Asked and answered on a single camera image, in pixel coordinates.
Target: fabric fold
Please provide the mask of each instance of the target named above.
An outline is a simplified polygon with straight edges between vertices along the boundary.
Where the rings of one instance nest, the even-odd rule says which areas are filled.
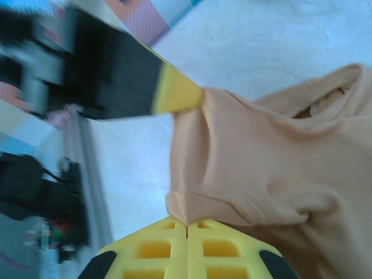
[[[301,278],[370,278],[371,92],[359,64],[256,102],[205,89],[174,115],[169,214],[270,243]]]

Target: white surface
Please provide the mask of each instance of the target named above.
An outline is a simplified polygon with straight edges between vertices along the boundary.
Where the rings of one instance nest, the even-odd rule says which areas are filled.
[[[368,0],[204,0],[154,49],[248,99],[352,62],[372,65]],[[115,238],[166,216],[170,116],[94,123]]]

